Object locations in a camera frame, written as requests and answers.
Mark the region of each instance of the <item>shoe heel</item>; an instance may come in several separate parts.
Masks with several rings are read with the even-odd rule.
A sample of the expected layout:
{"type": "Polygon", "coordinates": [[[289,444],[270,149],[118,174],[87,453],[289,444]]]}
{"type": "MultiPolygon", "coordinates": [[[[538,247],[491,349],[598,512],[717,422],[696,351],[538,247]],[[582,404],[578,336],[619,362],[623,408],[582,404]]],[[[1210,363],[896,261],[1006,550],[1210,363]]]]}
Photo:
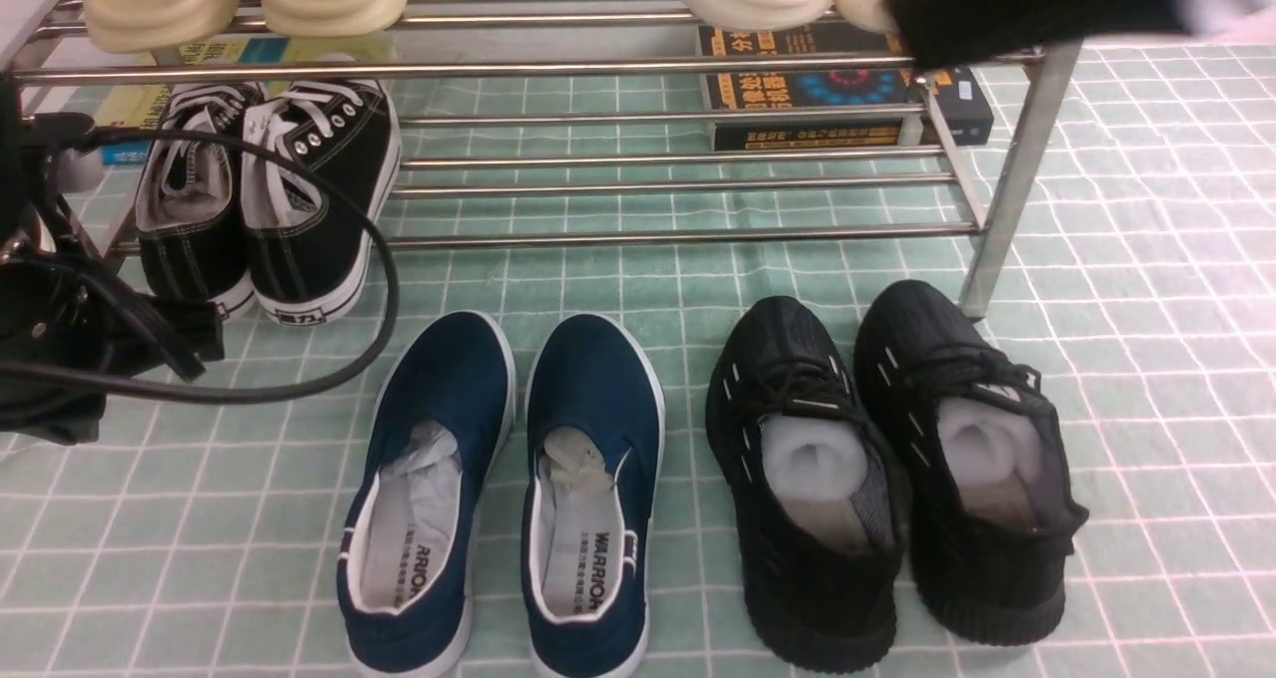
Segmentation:
{"type": "Polygon", "coordinates": [[[1025,646],[1053,633],[1063,621],[1063,589],[1059,582],[1053,596],[1030,609],[1007,609],[944,591],[917,577],[921,603],[940,626],[967,641],[989,646],[1025,646]]]}
{"type": "Polygon", "coordinates": [[[891,601],[889,614],[870,632],[854,637],[833,637],[817,633],[785,614],[782,604],[767,592],[764,584],[744,577],[744,606],[758,638],[780,660],[814,673],[856,673],[883,658],[894,644],[896,612],[891,601]]]}

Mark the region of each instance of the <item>floor mat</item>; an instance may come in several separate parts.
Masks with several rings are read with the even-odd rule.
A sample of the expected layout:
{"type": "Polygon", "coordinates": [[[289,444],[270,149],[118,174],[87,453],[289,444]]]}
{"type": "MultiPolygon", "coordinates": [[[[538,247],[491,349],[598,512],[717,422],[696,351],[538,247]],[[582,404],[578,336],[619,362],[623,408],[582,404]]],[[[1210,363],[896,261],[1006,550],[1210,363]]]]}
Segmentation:
{"type": "MultiPolygon", "coordinates": [[[[995,183],[1020,70],[984,70],[998,126],[971,152],[995,183]]],[[[100,102],[87,88],[74,106],[100,102]]],[[[697,78],[403,82],[407,116],[698,111],[697,78]]],[[[413,130],[419,157],[706,152],[697,124],[413,130]]],[[[415,172],[430,184],[803,176],[841,166],[630,166],[415,172]]],[[[875,162],[861,172],[896,169],[875,162]]],[[[115,170],[74,198],[101,232],[131,195],[115,170]]],[[[527,195],[388,203],[396,235],[929,222],[958,216],[930,189],[527,195]]],[[[1261,678],[1276,664],[1276,54],[1152,47],[1082,54],[1013,252],[980,329],[1044,373],[1078,501],[1064,624],[1034,650],[951,640],[907,577],[900,633],[874,678],[1261,678]]],[[[500,322],[527,377],[559,319],[604,312],[642,342],[665,388],[644,674],[787,677],[749,626],[735,520],[704,442],[706,384],[727,332],[762,296],[809,304],[849,354],[888,283],[949,296],[966,240],[528,249],[402,254],[390,351],[444,312],[500,322]]],[[[134,260],[125,272],[142,275],[134,260]]],[[[345,364],[375,331],[376,266],[352,315],[226,326],[209,384],[293,382],[345,364]]],[[[0,437],[0,656],[17,678],[338,678],[351,674],[333,595],[346,508],[362,476],[380,361],[323,397],[260,407],[114,400],[97,444],[0,437]]],[[[156,378],[167,374],[156,372],[156,378]]],[[[526,439],[516,425],[484,493],[478,605],[461,673],[523,675],[518,578],[526,439]]]]}

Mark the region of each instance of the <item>shoe insole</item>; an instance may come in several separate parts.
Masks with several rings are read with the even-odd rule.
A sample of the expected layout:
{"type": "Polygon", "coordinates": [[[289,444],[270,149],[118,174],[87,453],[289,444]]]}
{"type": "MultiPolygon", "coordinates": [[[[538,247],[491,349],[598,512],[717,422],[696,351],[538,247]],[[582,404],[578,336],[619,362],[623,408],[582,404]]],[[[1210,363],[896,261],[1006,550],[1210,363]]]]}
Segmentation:
{"type": "Polygon", "coordinates": [[[785,513],[803,531],[815,538],[826,546],[845,554],[855,555],[870,550],[869,536],[864,522],[855,515],[855,507],[849,499],[842,501],[801,501],[780,498],[785,513]]]}
{"type": "Polygon", "coordinates": [[[407,476],[383,479],[367,532],[360,591],[367,609],[398,609],[443,568],[450,550],[444,538],[419,531],[407,476]]]}
{"type": "Polygon", "coordinates": [[[971,516],[1004,529],[1031,531],[1037,527],[1027,486],[1017,476],[1008,476],[995,484],[962,488],[961,503],[971,516]]]}
{"type": "Polygon", "coordinates": [[[611,494],[554,488],[554,536],[541,595],[558,617],[595,613],[620,584],[624,529],[611,494]]]}

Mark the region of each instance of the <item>black cloth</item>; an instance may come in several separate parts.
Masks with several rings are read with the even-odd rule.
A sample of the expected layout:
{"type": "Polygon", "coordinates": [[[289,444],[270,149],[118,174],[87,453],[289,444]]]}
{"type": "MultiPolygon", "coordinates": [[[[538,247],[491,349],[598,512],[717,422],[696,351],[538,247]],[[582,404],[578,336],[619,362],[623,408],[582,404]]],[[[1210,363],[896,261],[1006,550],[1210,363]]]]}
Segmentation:
{"type": "Polygon", "coordinates": [[[1189,34],[1176,0],[886,0],[917,69],[1108,34],[1189,34]]]}

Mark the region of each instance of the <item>book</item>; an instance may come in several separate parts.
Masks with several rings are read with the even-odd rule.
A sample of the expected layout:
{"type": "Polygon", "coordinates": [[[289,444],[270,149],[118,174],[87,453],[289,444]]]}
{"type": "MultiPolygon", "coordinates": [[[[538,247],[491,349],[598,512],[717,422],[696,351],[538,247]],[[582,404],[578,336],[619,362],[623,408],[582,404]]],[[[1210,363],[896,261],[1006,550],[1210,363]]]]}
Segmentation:
{"type": "MultiPolygon", "coordinates": [[[[185,65],[263,65],[273,61],[315,61],[332,54],[350,55],[357,61],[393,61],[394,42],[388,34],[361,38],[212,38],[179,47],[185,65]]],[[[139,55],[137,65],[154,65],[151,55],[139,55]]],[[[268,83],[267,94],[283,92],[288,83],[268,83]]],[[[171,94],[167,86],[121,86],[93,114],[100,128],[160,126],[171,94]]],[[[119,143],[102,148],[105,165],[143,165],[151,153],[149,142],[119,143]]]]}
{"type": "MultiPolygon", "coordinates": [[[[817,23],[763,33],[732,33],[702,26],[697,50],[703,56],[799,56],[810,54],[901,54],[898,38],[846,23],[817,23]]],[[[760,110],[757,119],[716,120],[709,137],[716,152],[892,146],[901,143],[901,117],[769,120],[766,110],[892,105],[909,101],[907,70],[794,70],[794,73],[721,73],[704,78],[708,110],[760,110]]],[[[938,73],[935,100],[958,146],[988,143],[993,110],[970,68],[938,73]]],[[[935,143],[924,121],[920,143],[935,143]]]]}

